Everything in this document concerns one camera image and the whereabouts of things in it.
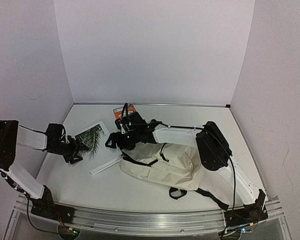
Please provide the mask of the white palm leaf book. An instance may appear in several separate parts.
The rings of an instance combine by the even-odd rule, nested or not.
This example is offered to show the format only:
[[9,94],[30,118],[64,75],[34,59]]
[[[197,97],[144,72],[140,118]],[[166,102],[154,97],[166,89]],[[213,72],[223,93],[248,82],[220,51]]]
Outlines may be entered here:
[[83,157],[88,173],[95,176],[122,160],[119,149],[106,147],[110,132],[102,121],[96,122],[74,134],[74,138],[87,147],[79,154]]

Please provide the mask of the orange comic book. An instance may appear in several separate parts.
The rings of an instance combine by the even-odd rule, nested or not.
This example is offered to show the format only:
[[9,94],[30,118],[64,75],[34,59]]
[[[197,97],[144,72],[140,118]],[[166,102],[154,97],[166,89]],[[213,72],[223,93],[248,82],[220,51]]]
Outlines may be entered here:
[[122,107],[115,108],[113,114],[116,120],[121,120],[129,114],[136,112],[136,108],[132,103],[125,103]]

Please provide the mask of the beige canvas backpack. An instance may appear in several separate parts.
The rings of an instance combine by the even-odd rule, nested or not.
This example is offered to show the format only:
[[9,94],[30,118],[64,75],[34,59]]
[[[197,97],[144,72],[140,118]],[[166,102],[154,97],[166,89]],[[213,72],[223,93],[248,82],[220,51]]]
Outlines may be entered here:
[[173,143],[137,143],[134,149],[121,149],[120,170],[137,179],[169,187],[169,196],[178,200],[189,191],[214,201],[226,211],[229,205],[200,188],[204,179],[199,151]]

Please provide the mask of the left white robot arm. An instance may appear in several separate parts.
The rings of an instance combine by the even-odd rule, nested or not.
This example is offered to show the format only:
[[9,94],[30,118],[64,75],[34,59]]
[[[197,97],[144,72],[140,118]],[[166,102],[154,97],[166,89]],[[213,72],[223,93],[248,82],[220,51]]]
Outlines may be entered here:
[[6,182],[16,191],[31,199],[40,200],[38,210],[47,218],[57,213],[57,206],[44,198],[48,188],[39,183],[17,160],[17,147],[63,156],[68,164],[83,160],[81,152],[89,148],[78,139],[66,135],[62,124],[50,123],[45,132],[34,130],[19,124],[17,120],[0,120],[0,173]]

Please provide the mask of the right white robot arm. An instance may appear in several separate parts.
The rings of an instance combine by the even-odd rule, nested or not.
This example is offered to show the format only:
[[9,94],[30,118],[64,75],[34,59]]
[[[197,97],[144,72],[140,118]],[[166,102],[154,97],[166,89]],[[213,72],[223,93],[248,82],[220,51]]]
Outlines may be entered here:
[[158,120],[117,120],[117,131],[108,132],[101,123],[79,131],[75,139],[83,145],[82,153],[90,159],[99,156],[101,147],[120,155],[122,172],[142,181],[170,188],[184,196],[197,192],[220,201],[201,185],[207,172],[223,177],[245,208],[262,208],[266,194],[255,186],[232,160],[232,151],[218,126],[209,121],[202,127],[173,126]]

